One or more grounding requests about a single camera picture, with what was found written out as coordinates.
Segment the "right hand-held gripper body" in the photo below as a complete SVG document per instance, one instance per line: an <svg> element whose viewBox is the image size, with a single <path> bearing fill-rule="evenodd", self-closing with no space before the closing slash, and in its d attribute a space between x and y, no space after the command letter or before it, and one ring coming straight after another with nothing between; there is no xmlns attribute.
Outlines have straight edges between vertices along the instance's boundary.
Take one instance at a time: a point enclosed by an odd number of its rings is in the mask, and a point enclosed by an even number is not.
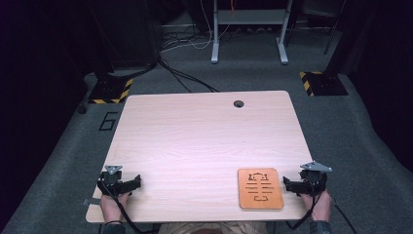
<svg viewBox="0 0 413 234"><path fill-rule="evenodd" d="M303 164L301 168L302 171L299 175L302 179L303 189L300 194L320 195L326 188L327 173L331 173L332 168L316 161Z"/></svg>

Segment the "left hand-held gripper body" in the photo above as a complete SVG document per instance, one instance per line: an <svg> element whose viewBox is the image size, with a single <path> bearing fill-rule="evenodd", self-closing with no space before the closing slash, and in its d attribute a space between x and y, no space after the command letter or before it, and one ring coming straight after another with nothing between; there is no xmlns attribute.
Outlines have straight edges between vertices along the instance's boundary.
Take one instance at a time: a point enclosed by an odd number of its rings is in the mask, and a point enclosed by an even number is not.
<svg viewBox="0 0 413 234"><path fill-rule="evenodd" d="M97 187L107 196L118 196L129 193L131 190L121 181L122 166L105 166L105 172L101 172L97 180Z"/></svg>

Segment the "person's left hand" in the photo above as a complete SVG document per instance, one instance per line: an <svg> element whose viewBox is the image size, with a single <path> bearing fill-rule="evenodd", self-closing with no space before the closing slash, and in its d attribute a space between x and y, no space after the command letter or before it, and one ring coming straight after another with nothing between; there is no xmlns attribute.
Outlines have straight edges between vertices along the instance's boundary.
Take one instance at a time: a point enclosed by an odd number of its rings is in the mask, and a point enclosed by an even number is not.
<svg viewBox="0 0 413 234"><path fill-rule="evenodd" d="M104 221L109 224L120 224L123 220L123 215L118 206L118 203L125 207L127 205L128 199L128 193L117 196L117 201L115 201L111 196L102 195L99 205Z"/></svg>

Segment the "person's right hand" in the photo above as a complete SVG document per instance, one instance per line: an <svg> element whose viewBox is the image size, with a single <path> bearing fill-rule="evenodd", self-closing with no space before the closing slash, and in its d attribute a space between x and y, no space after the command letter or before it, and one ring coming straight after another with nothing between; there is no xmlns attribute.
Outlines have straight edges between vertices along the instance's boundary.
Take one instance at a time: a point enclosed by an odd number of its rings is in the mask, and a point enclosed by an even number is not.
<svg viewBox="0 0 413 234"><path fill-rule="evenodd" d="M316 197L315 203L313 203L313 197L308 194L302 194L301 199L307 210L313 210L311 214L313 221L328 222L330 220L332 198L327 190L322 191L320 195Z"/></svg>

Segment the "orange wooden cut-out board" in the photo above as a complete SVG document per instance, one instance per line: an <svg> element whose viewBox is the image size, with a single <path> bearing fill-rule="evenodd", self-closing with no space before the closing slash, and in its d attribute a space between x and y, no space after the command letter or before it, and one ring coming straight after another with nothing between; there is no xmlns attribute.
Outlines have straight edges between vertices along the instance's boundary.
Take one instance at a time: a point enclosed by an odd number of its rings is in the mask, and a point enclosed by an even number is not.
<svg viewBox="0 0 413 234"><path fill-rule="evenodd" d="M280 210L283 207L278 172L273 168L239 169L239 204L248 210Z"/></svg>

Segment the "person's beige trousers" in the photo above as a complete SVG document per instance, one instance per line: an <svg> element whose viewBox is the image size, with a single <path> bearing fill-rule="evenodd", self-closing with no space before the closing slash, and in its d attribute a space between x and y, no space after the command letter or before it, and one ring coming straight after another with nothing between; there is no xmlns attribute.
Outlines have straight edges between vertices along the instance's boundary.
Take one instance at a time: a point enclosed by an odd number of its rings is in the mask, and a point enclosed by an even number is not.
<svg viewBox="0 0 413 234"><path fill-rule="evenodd" d="M268 234L262 221L171 222L161 225L159 234Z"/></svg>

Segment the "black cabinet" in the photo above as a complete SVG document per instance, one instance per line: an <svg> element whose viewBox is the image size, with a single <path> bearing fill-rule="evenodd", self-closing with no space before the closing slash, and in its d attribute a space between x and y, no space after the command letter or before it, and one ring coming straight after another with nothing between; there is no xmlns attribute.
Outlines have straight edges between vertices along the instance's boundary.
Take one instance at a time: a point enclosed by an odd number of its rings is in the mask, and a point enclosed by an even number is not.
<svg viewBox="0 0 413 234"><path fill-rule="evenodd" d="M157 64L163 29L149 0L89 0L89 4L113 70Z"/></svg>

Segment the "black tripod leg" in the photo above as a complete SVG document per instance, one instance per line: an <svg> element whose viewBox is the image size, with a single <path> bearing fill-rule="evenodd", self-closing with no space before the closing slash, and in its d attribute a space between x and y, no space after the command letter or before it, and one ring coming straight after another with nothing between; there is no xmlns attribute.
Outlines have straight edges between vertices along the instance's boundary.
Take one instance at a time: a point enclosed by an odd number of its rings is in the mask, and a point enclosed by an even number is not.
<svg viewBox="0 0 413 234"><path fill-rule="evenodd" d="M328 53L328 50L330 48L330 45L332 43L332 39L334 38L339 20L342 16L343 10L345 8L347 0L332 0L334 2L334 22L333 25L329 31L329 38L326 44L326 47L323 51L323 53L326 55Z"/></svg>

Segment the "black hazard-striped base plate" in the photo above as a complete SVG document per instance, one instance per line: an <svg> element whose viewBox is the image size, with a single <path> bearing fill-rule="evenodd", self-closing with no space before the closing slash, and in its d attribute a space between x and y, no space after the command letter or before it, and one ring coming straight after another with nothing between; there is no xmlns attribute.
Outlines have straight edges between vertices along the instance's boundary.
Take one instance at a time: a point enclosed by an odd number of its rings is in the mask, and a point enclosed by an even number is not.
<svg viewBox="0 0 413 234"><path fill-rule="evenodd" d="M348 94L337 76L327 77L319 71L300 72L299 75L304 89L310 97L346 96Z"/></svg>
<svg viewBox="0 0 413 234"><path fill-rule="evenodd" d="M132 79L111 78L97 81L88 97L88 103L121 103L126 99L131 84Z"/></svg>

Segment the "black stand post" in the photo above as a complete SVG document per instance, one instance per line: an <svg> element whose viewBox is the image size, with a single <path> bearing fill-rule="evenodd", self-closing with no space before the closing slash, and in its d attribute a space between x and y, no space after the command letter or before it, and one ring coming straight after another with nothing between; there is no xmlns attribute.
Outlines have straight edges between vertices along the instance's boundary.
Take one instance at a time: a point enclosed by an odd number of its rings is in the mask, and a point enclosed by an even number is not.
<svg viewBox="0 0 413 234"><path fill-rule="evenodd" d="M355 45L365 23L365 12L369 0L352 0L343 22L342 36L336 46L331 60L324 70L326 77L336 76L345 63Z"/></svg>

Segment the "white metal desk frame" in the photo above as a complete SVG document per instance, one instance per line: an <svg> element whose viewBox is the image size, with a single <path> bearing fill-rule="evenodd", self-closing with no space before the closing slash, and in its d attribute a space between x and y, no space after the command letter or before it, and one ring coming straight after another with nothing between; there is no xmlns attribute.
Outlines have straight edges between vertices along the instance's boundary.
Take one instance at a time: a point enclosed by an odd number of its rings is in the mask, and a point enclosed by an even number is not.
<svg viewBox="0 0 413 234"><path fill-rule="evenodd" d="M288 64L284 37L286 34L293 0L286 0L283 9L274 10L219 10L218 0L213 0L213 43L210 62L218 63L220 25L280 25L280 35L276 38L281 64Z"/></svg>

